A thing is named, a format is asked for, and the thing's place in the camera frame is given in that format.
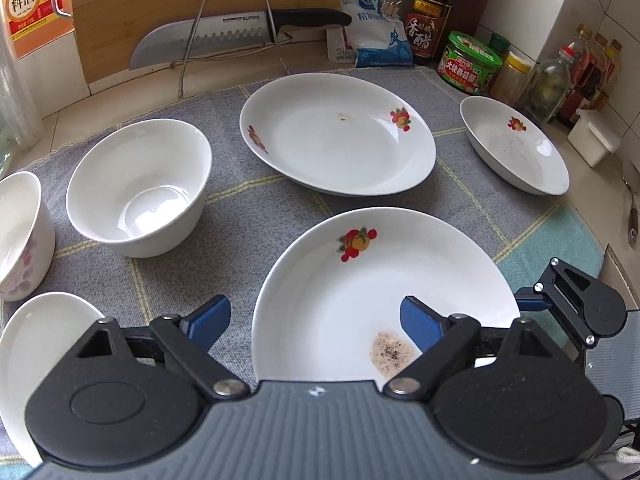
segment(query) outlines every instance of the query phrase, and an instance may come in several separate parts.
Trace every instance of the white bowl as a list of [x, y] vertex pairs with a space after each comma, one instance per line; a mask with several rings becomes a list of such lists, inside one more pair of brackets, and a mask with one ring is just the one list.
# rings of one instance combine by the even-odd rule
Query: white bowl
[[460, 103], [471, 145], [487, 165], [527, 193], [562, 195], [569, 172], [546, 135], [521, 113], [500, 101], [471, 96]]
[[[304, 233], [267, 276], [252, 327], [257, 379], [382, 387], [419, 355], [399, 319], [411, 295], [485, 326], [520, 315], [500, 270], [456, 228], [408, 209], [349, 211]], [[374, 349], [393, 345], [398, 355], [378, 362]]]
[[83, 236], [132, 258], [173, 249], [196, 226], [211, 146], [189, 123], [151, 119], [113, 132], [71, 176], [66, 213]]
[[20, 171], [0, 181], [0, 300], [18, 301], [44, 278], [56, 230], [37, 176]]
[[24, 423], [31, 394], [102, 314], [82, 298], [47, 292], [21, 306], [0, 337], [0, 416], [20, 455], [36, 467], [42, 462]]
[[420, 184], [433, 169], [429, 127], [407, 102], [337, 74], [272, 81], [242, 107], [240, 131], [274, 170], [327, 193], [372, 196]]

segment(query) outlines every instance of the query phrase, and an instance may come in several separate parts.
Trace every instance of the green can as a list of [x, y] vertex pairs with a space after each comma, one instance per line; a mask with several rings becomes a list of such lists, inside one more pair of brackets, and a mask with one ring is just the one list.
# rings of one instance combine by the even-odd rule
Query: green can
[[456, 30], [438, 65], [438, 74], [447, 83], [468, 94], [486, 92], [502, 59], [481, 41]]

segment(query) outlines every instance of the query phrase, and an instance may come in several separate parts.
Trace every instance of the green lid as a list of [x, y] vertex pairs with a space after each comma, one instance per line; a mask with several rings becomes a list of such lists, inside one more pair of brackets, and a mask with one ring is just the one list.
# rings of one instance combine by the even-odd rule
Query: green lid
[[498, 54], [506, 54], [509, 51], [511, 43], [507, 38], [502, 37], [500, 34], [493, 32], [491, 34], [491, 40], [489, 40], [489, 47], [494, 49]]
[[500, 56], [484, 43], [468, 34], [453, 30], [451, 34], [449, 34], [449, 41], [462, 52], [481, 63], [489, 65], [492, 68], [500, 68], [502, 66]]

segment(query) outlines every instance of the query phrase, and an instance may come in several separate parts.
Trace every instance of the knife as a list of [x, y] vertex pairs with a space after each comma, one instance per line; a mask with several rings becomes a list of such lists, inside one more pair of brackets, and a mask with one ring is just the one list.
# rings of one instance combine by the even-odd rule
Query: knife
[[[284, 25], [324, 27], [351, 23], [351, 17], [334, 9], [272, 10], [276, 33]], [[193, 38], [190, 57], [204, 56], [261, 43], [273, 43], [266, 10], [241, 12], [200, 19]], [[129, 70], [181, 60], [187, 47], [193, 20], [167, 23], [148, 33], [136, 46], [129, 60]]]

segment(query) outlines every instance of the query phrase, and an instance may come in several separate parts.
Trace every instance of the yellow label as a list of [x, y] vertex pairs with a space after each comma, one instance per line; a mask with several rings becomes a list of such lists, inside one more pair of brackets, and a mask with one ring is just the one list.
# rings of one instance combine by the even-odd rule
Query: yellow label
[[4, 12], [14, 41], [58, 18], [51, 0], [4, 0]]
[[442, 14], [442, 6], [438, 4], [432, 4], [427, 0], [414, 0], [414, 9], [431, 16], [432, 18], [439, 18]]

